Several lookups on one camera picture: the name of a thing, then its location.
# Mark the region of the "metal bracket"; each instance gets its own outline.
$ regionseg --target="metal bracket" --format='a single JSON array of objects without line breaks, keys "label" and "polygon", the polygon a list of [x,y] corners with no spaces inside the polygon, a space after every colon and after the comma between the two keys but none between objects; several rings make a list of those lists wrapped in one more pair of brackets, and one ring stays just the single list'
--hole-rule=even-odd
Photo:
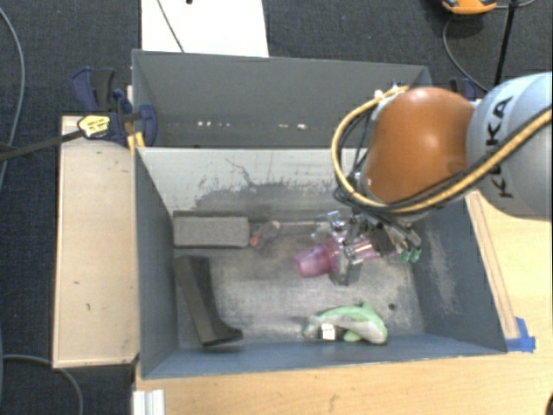
[{"label": "metal bracket", "polygon": [[165,415],[165,391],[134,391],[132,393],[132,415]]}]

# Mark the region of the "wooden table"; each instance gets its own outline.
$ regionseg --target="wooden table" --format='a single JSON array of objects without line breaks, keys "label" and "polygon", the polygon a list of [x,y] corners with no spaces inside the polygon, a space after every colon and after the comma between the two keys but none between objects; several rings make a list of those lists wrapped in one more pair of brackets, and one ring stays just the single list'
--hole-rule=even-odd
[{"label": "wooden table", "polygon": [[544,415],[553,393],[551,224],[511,218],[478,199],[473,211],[486,264],[495,253],[515,315],[537,339],[533,354],[174,380],[137,374],[137,389],[164,389],[168,415]]}]

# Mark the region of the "blue tape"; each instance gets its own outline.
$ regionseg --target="blue tape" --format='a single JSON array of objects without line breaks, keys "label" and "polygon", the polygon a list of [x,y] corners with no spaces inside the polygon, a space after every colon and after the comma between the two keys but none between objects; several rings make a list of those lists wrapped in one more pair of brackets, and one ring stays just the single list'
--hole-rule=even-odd
[{"label": "blue tape", "polygon": [[509,352],[533,353],[534,350],[536,350],[536,337],[528,335],[528,329],[526,328],[526,323],[524,322],[524,319],[515,316],[515,321],[517,322],[520,337],[505,340],[507,349],[509,350]]}]

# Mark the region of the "yellow cable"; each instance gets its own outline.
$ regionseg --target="yellow cable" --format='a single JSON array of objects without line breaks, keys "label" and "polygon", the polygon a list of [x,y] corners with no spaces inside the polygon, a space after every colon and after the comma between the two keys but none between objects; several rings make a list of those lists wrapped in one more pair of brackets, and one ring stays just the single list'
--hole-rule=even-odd
[{"label": "yellow cable", "polygon": [[332,159],[332,165],[334,167],[334,173],[336,174],[336,177],[338,177],[339,183],[344,187],[344,189],[347,191],[348,194],[352,195],[357,200],[361,199],[360,201],[363,201],[365,204],[369,206],[386,206],[385,203],[380,203],[377,201],[369,200],[368,198],[364,197],[363,195],[358,194],[355,191],[355,188],[349,183],[346,176],[342,172],[342,168],[340,166],[340,159],[338,156],[338,142],[340,141],[340,137],[343,133],[343,131],[349,126],[349,124],[357,118],[359,115],[361,115],[363,112],[368,111],[369,109],[373,108],[375,105],[380,103],[380,101],[384,99],[388,99],[392,95],[396,95],[397,93],[404,93],[409,89],[408,86],[397,86],[393,87],[386,93],[382,93],[381,95],[375,97],[372,100],[367,101],[361,106],[358,106],[353,111],[348,113],[342,121],[340,121],[340,124],[338,124],[338,127],[336,128],[336,131],[334,132],[334,135],[332,137],[332,142],[330,144],[330,157]]},{"label": "yellow cable", "polygon": [[485,162],[483,162],[478,168],[461,178],[456,184],[451,187],[444,189],[442,192],[432,195],[430,198],[420,201],[416,204],[413,204],[408,207],[399,207],[397,209],[392,209],[391,212],[396,214],[404,214],[409,212],[417,212],[421,209],[434,206],[435,204],[447,200],[464,189],[468,188],[471,184],[476,182],[482,176],[485,176],[490,170],[495,166],[500,164],[505,160],[509,155],[511,155],[515,150],[518,149],[528,138],[530,138],[534,133],[539,131],[546,124],[551,122],[551,109],[544,112],[539,117],[535,118],[531,123],[529,123],[521,132],[516,136],[511,138],[508,142],[503,144],[493,155],[491,155]]},{"label": "yellow cable", "polygon": [[[346,176],[344,175],[340,160],[338,156],[338,143],[340,141],[340,137],[343,133],[343,131],[349,126],[349,124],[357,118],[359,115],[361,115],[363,112],[368,111],[369,109],[373,108],[375,105],[377,105],[380,101],[383,99],[387,99],[391,97],[392,95],[395,95],[397,93],[405,92],[408,89],[407,86],[401,86],[401,87],[394,87],[391,90],[389,90],[386,93],[383,93],[380,96],[375,97],[374,99],[364,103],[363,105],[357,107],[350,113],[348,113],[340,122],[338,125],[338,128],[336,129],[336,132],[333,135],[332,143],[331,143],[331,158],[332,158],[332,164],[334,168],[334,173],[336,174],[336,178],[338,179],[338,183],[346,190],[346,192],[354,198],[356,201],[360,202],[361,204],[364,204],[366,206],[370,206],[372,208],[385,208],[389,207],[390,204],[383,203],[381,201],[374,201],[370,198],[365,197],[364,195],[360,194],[358,191],[355,190],[355,188],[350,184],[350,182],[347,180]],[[493,155],[490,156],[485,162],[483,162],[478,168],[464,176],[461,180],[459,180],[454,185],[450,186],[447,189],[444,189],[442,192],[432,195],[430,198],[427,198],[426,200],[422,200],[418,203],[412,204],[410,206],[405,207],[397,207],[397,208],[391,208],[387,209],[387,212],[392,214],[406,214],[406,213],[415,213],[422,209],[434,206],[435,204],[447,200],[448,198],[451,198],[460,192],[462,192],[463,189],[470,186],[472,183],[474,183],[476,180],[484,176],[487,172],[489,172],[492,168],[497,166],[499,163],[501,163],[503,160],[505,160],[509,155],[511,155],[512,152],[514,152],[525,140],[527,140],[529,137],[531,137],[532,134],[539,131],[542,127],[544,127],[546,124],[551,122],[551,109],[544,112],[539,117],[535,118],[531,123],[529,123],[521,132],[519,132],[515,137],[512,137],[508,142],[503,144]]]}]

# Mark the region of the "gray foam block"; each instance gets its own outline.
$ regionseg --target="gray foam block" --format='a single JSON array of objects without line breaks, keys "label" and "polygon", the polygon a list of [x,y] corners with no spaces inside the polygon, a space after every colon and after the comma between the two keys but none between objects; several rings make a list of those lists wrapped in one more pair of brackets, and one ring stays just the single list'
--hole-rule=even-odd
[{"label": "gray foam block", "polygon": [[176,247],[247,247],[250,223],[244,216],[175,214],[173,244]]}]

